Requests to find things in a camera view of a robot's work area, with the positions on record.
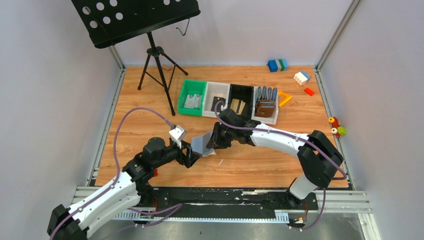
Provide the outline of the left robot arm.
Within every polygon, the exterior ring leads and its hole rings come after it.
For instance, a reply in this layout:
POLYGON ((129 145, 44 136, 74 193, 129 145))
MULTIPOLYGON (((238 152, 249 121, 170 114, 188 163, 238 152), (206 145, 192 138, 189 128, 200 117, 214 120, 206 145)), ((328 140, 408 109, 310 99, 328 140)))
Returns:
POLYGON ((51 240, 87 240, 105 223, 124 210, 148 200, 149 180, 155 170, 172 161, 190 168, 202 154, 189 143, 167 146, 160 137, 151 138, 110 182, 83 200, 51 213, 47 234, 51 240))

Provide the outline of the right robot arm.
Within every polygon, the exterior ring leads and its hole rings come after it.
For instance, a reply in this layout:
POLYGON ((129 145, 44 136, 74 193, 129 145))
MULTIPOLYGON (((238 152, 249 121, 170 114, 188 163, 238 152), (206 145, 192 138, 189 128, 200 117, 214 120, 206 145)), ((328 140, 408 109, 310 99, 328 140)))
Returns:
POLYGON ((317 188, 325 189, 342 172, 344 158, 328 137, 321 131, 310 134, 276 129, 257 120, 243 120, 232 109, 218 114, 208 149, 226 149, 233 141, 254 147, 270 148, 296 157, 302 174, 289 186, 287 192, 295 201, 304 200, 317 188))

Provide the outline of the gold cards in black bin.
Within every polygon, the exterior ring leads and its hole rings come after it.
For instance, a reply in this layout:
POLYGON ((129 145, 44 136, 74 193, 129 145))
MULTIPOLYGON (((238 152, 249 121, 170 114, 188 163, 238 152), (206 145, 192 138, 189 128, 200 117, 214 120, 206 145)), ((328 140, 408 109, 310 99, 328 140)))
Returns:
POLYGON ((233 98, 230 103, 230 109, 232 109, 237 115, 242 115, 246 102, 241 99, 233 98))

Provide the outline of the black card in white bin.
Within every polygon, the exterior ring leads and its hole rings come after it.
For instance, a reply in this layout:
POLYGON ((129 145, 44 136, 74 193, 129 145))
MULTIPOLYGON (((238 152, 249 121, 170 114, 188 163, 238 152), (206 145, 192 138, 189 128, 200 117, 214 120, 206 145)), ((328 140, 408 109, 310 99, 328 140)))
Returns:
POLYGON ((211 104, 210 110, 212 112, 215 112, 215 108, 216 108, 216 111, 218 113, 220 113, 221 112, 220 107, 223 104, 226 104, 226 99, 224 97, 214 96, 213 97, 213 100, 212 100, 212 104, 211 104))

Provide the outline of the silver cards in green bin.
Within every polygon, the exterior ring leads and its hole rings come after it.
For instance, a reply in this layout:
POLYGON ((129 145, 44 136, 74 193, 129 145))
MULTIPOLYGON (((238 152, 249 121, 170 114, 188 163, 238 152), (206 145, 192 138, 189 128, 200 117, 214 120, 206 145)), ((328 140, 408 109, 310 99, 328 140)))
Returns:
POLYGON ((183 107, 185 109, 199 109, 202 103, 201 94, 188 94, 185 98, 183 107))

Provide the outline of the black plastic bin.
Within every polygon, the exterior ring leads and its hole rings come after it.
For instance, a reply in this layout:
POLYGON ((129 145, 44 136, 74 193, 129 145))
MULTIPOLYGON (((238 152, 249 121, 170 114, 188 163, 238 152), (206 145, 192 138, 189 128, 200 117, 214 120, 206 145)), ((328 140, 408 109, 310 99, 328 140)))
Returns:
POLYGON ((239 116, 241 116, 245 121, 250 120, 253 112, 254 87, 249 85, 230 84, 228 100, 229 108, 232 99, 239 99, 246 102, 242 115, 239 116))

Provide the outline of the white plastic bin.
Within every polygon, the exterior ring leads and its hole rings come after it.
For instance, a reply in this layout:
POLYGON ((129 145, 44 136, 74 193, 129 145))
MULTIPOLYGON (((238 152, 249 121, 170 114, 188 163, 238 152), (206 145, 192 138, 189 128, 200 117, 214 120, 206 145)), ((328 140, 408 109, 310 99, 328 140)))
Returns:
POLYGON ((215 112, 211 111, 214 97, 222 97, 226 99, 226 105, 229 104, 230 84, 222 82, 207 81, 203 98, 202 117, 215 118, 215 112))

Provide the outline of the white bin with wallets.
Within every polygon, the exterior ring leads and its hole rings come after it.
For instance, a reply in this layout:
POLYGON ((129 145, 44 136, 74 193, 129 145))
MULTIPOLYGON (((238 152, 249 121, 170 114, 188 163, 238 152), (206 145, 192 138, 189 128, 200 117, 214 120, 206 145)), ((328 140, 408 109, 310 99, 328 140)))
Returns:
POLYGON ((268 125, 277 123, 278 89, 272 86, 255 86, 253 88, 253 104, 251 119, 268 125))

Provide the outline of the brown leather wallets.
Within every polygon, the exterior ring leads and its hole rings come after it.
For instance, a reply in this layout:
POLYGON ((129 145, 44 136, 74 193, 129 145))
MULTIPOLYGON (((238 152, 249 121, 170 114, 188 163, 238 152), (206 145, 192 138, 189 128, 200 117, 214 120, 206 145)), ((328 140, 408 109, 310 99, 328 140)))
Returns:
POLYGON ((270 118, 276 110, 275 100, 259 100, 255 106, 255 116, 270 118))

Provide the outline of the green plastic bin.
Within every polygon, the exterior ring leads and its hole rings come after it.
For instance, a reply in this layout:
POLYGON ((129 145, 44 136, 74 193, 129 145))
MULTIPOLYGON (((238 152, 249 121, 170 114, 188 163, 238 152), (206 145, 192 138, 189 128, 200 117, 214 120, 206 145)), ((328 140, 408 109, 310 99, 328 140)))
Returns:
POLYGON ((206 81, 185 79, 178 98, 178 113, 202 116, 206 86, 206 81))

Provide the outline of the yellow plastic angle piece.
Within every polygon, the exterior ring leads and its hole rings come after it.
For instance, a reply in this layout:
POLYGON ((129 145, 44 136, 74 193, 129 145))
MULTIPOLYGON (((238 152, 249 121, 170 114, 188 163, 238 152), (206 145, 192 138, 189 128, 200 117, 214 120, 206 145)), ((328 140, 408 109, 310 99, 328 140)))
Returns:
POLYGON ((278 90, 278 107, 282 107, 287 104, 292 99, 292 96, 283 92, 282 90, 278 90))

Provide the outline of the blue green block stack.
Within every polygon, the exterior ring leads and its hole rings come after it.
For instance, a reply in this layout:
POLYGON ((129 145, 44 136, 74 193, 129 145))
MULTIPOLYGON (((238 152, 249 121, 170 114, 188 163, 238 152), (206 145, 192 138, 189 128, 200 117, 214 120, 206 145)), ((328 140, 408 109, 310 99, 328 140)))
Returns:
POLYGON ((267 67, 271 73, 283 72, 289 69, 289 64, 286 59, 280 58, 275 60, 269 60, 267 62, 267 67))

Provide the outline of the red toy brick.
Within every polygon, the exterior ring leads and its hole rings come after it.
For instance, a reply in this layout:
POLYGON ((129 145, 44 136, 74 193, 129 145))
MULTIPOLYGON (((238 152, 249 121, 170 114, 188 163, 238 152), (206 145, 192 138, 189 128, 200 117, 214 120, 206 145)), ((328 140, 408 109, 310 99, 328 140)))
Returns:
POLYGON ((304 89, 304 92, 305 92, 306 94, 308 94, 309 96, 313 96, 313 95, 315 94, 315 92, 314 92, 311 88, 309 88, 309 87, 306 87, 306 88, 304 89))

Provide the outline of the red green toy car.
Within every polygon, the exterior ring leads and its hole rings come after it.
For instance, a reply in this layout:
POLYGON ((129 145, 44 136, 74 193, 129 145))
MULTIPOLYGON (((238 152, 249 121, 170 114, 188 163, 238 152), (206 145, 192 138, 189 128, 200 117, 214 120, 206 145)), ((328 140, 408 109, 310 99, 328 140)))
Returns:
POLYGON ((330 123, 332 134, 337 138, 347 134, 346 129, 340 125, 339 120, 335 116, 329 117, 328 122, 330 123))

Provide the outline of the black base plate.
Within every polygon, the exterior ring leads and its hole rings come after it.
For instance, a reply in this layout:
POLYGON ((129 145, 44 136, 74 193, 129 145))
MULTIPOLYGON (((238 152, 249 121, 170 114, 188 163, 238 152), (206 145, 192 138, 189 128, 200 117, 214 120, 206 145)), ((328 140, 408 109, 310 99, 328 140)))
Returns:
POLYGON ((138 207, 158 211, 177 204, 182 207, 173 217, 198 219, 274 219, 276 211, 304 214, 319 208, 314 193, 295 200, 285 188, 241 187, 155 187, 138 207))

